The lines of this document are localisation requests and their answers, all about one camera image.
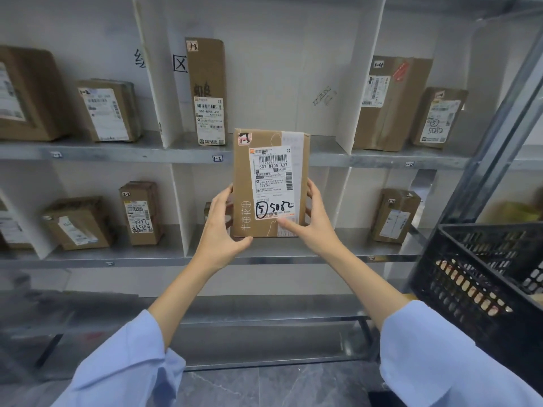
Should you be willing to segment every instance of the black plastic crate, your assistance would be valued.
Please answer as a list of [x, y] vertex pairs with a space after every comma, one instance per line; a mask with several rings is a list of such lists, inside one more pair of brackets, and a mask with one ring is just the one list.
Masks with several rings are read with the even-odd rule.
[[413, 293], [543, 394], [543, 222], [440, 225]]

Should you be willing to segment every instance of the light blue shirt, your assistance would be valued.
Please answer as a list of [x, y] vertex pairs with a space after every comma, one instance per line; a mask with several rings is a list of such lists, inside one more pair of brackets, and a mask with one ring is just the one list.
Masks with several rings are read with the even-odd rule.
[[[175, 402], [183, 358], [164, 352], [146, 310], [78, 367], [53, 407], [157, 407]], [[543, 407], [530, 386], [420, 301], [392, 314], [381, 333], [381, 374], [408, 407]]]

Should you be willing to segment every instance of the gray tile floor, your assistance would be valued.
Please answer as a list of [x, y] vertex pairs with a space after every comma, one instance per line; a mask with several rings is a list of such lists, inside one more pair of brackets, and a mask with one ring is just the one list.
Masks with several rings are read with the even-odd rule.
[[[68, 381], [0, 386], [3, 407], [49, 407]], [[375, 363], [345, 361], [186, 372], [177, 406], [370, 407], [367, 391], [385, 388]]]

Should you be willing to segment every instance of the person's left hand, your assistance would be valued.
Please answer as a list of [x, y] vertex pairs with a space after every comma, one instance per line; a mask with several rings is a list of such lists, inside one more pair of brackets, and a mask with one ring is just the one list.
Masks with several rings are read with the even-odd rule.
[[241, 241], [234, 241], [227, 232], [224, 222], [227, 211], [227, 200], [232, 193], [233, 186], [215, 196], [211, 202], [200, 244], [196, 249], [193, 260], [200, 263], [212, 273], [226, 267], [234, 257], [251, 245], [252, 237], [245, 237]]

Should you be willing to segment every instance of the person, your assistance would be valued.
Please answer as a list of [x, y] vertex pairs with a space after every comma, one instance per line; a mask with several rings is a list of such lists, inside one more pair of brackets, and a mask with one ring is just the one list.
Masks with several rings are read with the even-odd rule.
[[[149, 307], [120, 328], [79, 365], [61, 406], [171, 406], [185, 367], [168, 348], [204, 284], [227, 266], [252, 237], [234, 241], [225, 211], [232, 185], [211, 203], [193, 259]], [[543, 398], [459, 329], [420, 301], [410, 301], [340, 242], [318, 188], [308, 180], [308, 226], [278, 218], [349, 285], [381, 331], [381, 373], [409, 407], [543, 406]]]

